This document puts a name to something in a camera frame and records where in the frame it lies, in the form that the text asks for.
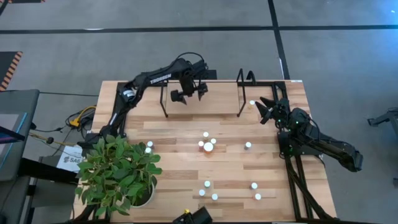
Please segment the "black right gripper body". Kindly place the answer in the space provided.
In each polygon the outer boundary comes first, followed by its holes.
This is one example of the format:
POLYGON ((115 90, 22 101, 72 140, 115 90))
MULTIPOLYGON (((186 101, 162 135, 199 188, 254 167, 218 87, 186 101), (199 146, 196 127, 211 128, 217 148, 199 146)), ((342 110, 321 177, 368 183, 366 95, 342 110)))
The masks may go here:
POLYGON ((289 100, 282 98, 272 109, 271 118, 275 120, 275 125, 287 126, 290 114, 289 100))

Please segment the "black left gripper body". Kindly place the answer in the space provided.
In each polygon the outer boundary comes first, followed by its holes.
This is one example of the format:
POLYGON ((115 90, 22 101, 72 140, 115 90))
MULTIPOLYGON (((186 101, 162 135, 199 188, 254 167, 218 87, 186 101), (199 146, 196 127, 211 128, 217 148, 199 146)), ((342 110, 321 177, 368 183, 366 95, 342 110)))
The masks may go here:
POLYGON ((181 73, 179 77, 179 82, 182 89, 179 93, 180 95, 193 95, 193 93, 197 89, 194 81, 196 75, 197 72, 193 70, 186 70, 181 73))

